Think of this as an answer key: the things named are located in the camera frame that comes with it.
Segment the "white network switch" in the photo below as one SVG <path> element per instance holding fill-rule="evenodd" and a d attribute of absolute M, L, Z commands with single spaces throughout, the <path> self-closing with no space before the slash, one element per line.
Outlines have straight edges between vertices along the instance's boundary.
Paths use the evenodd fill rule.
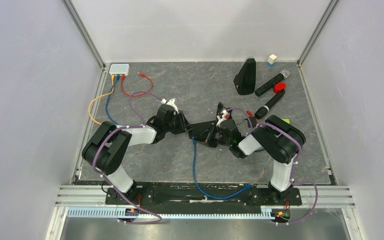
<path fill-rule="evenodd" d="M 130 71 L 128 63 L 114 63 L 109 67 L 108 73 L 110 75 L 125 75 L 127 76 Z"/>

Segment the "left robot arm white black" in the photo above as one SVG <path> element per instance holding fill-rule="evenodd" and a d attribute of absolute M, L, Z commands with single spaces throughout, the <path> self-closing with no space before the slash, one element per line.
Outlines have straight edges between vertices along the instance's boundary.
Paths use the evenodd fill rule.
<path fill-rule="evenodd" d="M 81 157 L 118 189 L 117 196 L 123 203 L 131 204 L 137 198 L 137 191 L 132 187 L 135 181 L 122 167 L 128 147 L 156 144 L 167 133 L 178 135 L 192 129 L 182 110 L 172 103 L 165 103 L 144 125 L 121 126 L 103 122 L 83 147 Z"/>

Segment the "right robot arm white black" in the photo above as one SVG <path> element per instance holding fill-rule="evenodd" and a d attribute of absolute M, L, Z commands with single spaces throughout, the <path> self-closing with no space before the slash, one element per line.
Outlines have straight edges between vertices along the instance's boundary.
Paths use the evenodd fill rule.
<path fill-rule="evenodd" d="M 268 196 L 273 203 L 282 204 L 293 188 L 293 165 L 306 137 L 296 127 L 271 115 L 246 136 L 241 134 L 233 119 L 221 118 L 217 123 L 212 122 L 196 140 L 212 148 L 226 146 L 240 159 L 260 150 L 266 151 L 274 159 Z"/>

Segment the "black network switch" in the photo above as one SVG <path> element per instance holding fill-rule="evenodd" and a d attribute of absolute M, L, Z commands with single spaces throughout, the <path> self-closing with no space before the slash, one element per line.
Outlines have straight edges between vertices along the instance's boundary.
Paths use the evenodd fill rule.
<path fill-rule="evenodd" d="M 210 120 L 210 121 L 204 121 L 204 122 L 199 122 L 199 123 L 192 123 L 191 130 L 188 132 L 189 138 L 192 139 L 194 137 L 198 137 L 202 135 L 204 132 L 206 132 L 212 124 L 215 124 L 215 120 Z"/>

